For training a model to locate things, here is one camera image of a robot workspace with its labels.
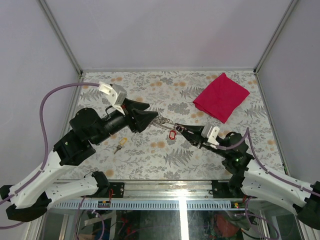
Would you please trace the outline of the metal ring key organizer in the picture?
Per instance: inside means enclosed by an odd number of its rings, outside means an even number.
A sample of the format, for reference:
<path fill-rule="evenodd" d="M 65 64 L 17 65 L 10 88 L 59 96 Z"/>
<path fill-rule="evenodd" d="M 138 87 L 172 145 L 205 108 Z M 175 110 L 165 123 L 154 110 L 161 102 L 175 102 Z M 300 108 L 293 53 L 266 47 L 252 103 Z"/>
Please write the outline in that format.
<path fill-rule="evenodd" d="M 167 129 L 167 130 L 173 130 L 178 133 L 181 133 L 184 131 L 186 128 L 182 126 L 181 124 L 178 123 L 173 123 L 172 120 L 169 118 L 163 117 L 161 115 L 158 115 L 156 118 L 154 118 L 151 122 L 153 125 Z"/>

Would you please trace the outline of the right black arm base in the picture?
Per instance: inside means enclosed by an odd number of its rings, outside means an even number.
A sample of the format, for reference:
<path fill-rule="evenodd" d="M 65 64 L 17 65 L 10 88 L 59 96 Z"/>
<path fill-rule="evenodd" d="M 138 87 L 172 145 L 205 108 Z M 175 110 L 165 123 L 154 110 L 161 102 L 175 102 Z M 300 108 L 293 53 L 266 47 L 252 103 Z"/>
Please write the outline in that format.
<path fill-rule="evenodd" d="M 229 180 L 212 180 L 209 193 L 216 199 L 243 198 L 242 192 L 244 173 L 233 174 Z"/>

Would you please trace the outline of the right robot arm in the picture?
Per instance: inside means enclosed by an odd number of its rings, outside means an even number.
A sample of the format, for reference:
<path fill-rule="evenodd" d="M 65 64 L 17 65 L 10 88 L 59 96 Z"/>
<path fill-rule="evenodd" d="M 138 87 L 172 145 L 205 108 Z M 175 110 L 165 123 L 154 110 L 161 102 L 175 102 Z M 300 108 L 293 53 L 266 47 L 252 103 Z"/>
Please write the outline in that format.
<path fill-rule="evenodd" d="M 222 165 L 232 175 L 228 192 L 233 197 L 242 194 L 277 205 L 295 216 L 303 224 L 320 228 L 320 183 L 311 184 L 263 164 L 253 151 L 250 130 L 244 135 L 229 132 L 219 137 L 220 129 L 212 124 L 176 124 L 174 130 L 180 133 L 192 146 L 204 148 L 221 157 Z"/>

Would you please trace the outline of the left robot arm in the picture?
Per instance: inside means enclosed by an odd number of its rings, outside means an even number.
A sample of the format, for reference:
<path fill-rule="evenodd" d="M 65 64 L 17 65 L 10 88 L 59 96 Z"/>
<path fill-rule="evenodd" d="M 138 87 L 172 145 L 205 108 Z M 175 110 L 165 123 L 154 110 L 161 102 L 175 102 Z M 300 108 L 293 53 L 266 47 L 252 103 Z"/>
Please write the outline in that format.
<path fill-rule="evenodd" d="M 159 115 L 149 111 L 149 104 L 125 99 L 123 113 L 114 110 L 101 118 L 93 108 L 82 108 L 70 120 L 71 130 L 53 147 L 44 167 L 34 170 L 15 185 L 0 188 L 2 200 L 10 202 L 5 210 L 9 220 L 31 222 L 56 204 L 78 197 L 105 197 L 110 183 L 102 171 L 94 171 L 83 179 L 54 185 L 62 175 L 72 171 L 96 153 L 99 145 L 125 127 L 141 133 Z"/>

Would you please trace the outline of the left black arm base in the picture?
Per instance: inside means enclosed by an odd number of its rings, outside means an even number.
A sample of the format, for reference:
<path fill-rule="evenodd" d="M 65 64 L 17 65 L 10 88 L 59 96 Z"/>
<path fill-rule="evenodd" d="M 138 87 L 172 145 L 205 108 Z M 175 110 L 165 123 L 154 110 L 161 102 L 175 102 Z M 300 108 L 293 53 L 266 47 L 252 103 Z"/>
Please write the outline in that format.
<path fill-rule="evenodd" d="M 124 182 L 110 182 L 102 171 L 95 171 L 91 176 L 96 181 L 98 190 L 90 198 L 123 198 L 125 192 Z"/>

